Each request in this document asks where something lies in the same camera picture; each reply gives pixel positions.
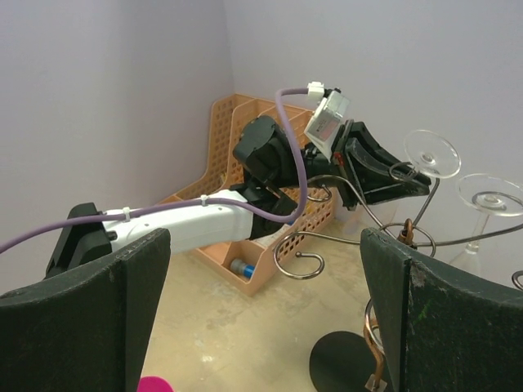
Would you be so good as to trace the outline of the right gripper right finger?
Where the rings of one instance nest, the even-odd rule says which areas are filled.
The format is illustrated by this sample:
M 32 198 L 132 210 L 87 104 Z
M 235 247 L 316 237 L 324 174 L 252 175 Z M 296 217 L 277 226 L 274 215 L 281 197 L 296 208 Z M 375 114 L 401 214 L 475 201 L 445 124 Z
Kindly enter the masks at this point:
M 364 229 L 360 256 L 396 391 L 520 391 L 522 293 Z

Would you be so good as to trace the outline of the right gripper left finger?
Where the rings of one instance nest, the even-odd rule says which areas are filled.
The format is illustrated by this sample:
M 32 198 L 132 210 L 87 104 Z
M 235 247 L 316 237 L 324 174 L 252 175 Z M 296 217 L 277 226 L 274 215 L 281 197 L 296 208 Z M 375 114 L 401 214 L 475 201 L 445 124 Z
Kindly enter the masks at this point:
M 135 391 L 171 257 L 156 229 L 1 297 L 3 391 Z

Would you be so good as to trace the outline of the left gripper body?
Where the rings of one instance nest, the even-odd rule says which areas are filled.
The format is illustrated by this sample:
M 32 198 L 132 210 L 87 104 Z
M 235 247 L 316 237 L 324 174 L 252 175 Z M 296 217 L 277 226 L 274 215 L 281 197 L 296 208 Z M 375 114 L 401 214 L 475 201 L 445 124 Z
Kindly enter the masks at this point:
M 336 130 L 333 145 L 328 148 L 330 157 L 312 142 L 302 149 L 307 185 L 310 188 L 335 188 L 345 208 L 355 208 L 355 174 L 346 153 L 347 138 L 353 121 L 346 120 Z

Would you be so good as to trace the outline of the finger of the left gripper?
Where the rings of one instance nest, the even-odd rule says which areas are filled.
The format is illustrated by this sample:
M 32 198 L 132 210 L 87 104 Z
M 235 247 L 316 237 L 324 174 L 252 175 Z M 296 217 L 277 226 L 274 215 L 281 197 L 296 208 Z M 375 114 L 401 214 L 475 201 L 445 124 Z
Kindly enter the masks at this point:
M 360 186 L 366 203 L 375 205 L 402 198 L 427 196 L 430 193 L 431 179 L 418 174 L 412 179 L 402 181 L 395 180 L 388 174 L 374 173 L 360 178 Z
M 399 180 L 389 169 L 400 160 L 385 150 L 372 136 L 363 122 L 350 122 L 345 140 L 345 156 L 362 190 L 425 190 L 425 177 L 415 175 L 406 179 L 406 168 L 399 168 Z

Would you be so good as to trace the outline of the clear tall flute glass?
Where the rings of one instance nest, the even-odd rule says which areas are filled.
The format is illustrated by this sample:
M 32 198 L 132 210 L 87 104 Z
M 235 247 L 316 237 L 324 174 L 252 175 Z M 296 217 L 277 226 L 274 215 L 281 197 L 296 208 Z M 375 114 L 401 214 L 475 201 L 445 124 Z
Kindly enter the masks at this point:
M 422 174 L 431 179 L 430 193 L 436 187 L 438 180 L 449 179 L 456 176 L 461 169 L 461 158 L 457 150 L 442 136 L 428 130 L 415 130 L 404 138 L 404 152 L 406 159 L 393 165 L 389 169 L 391 176 L 399 180 L 399 168 L 406 168 L 406 179 L 414 178 L 415 175 Z M 365 203 L 367 206 L 375 206 L 383 203 L 371 205 L 367 204 L 363 190 L 355 178 L 355 208 L 347 208 L 352 211 Z

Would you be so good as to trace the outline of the clear short wine glass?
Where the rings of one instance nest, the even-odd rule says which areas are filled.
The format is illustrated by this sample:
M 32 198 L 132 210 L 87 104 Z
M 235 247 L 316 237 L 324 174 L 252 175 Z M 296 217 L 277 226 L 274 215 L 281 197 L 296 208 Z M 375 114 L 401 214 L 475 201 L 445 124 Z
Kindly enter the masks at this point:
M 456 187 L 463 202 L 480 213 L 472 232 L 473 237 L 485 232 L 491 216 L 522 216 L 522 184 L 486 173 L 476 173 L 460 178 Z M 479 248 L 479 239 L 468 240 L 465 248 L 449 264 L 480 276 Z

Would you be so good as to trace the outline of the pink plastic wine glass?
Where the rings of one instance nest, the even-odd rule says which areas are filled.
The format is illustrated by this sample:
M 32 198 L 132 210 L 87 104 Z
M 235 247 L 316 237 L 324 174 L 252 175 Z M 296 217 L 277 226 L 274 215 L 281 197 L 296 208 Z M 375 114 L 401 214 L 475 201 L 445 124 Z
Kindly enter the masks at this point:
M 160 376 L 143 376 L 138 383 L 137 392 L 174 392 L 168 381 Z

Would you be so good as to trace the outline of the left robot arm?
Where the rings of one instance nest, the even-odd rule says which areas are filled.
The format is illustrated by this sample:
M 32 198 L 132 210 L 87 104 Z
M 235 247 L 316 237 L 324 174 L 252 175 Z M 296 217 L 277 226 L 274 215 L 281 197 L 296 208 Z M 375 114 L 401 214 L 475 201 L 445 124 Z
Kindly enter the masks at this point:
M 73 207 L 46 277 L 116 252 L 158 228 L 167 229 L 172 249 L 182 252 L 270 236 L 297 219 L 297 202 L 286 189 L 296 189 L 300 175 L 313 189 L 336 188 L 346 208 L 425 196 L 431 186 L 428 176 L 382 148 L 362 122 L 336 126 L 326 150 L 311 141 L 293 152 L 281 127 L 263 115 L 244 127 L 233 155 L 244 177 L 214 194 L 130 211 L 102 212 L 93 203 Z

